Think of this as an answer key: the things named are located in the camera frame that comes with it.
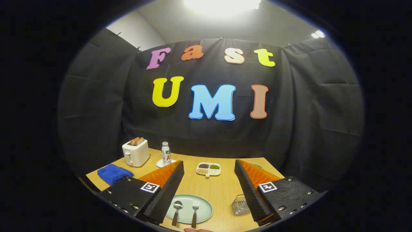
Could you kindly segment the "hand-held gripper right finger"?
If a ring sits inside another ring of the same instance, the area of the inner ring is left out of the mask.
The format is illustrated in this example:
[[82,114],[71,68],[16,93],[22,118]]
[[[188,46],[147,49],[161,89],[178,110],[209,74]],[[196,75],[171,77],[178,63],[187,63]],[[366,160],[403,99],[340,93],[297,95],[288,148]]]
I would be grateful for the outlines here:
[[290,218],[325,195],[294,176],[281,178],[244,160],[235,160],[234,172],[259,226]]

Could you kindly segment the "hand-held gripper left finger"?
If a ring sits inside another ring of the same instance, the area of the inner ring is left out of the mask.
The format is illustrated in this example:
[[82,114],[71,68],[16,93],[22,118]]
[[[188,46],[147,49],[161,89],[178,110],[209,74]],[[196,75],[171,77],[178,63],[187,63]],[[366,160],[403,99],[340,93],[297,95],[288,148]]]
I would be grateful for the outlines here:
[[124,176],[97,196],[133,218],[159,225],[183,176],[184,162],[177,160],[140,178]]

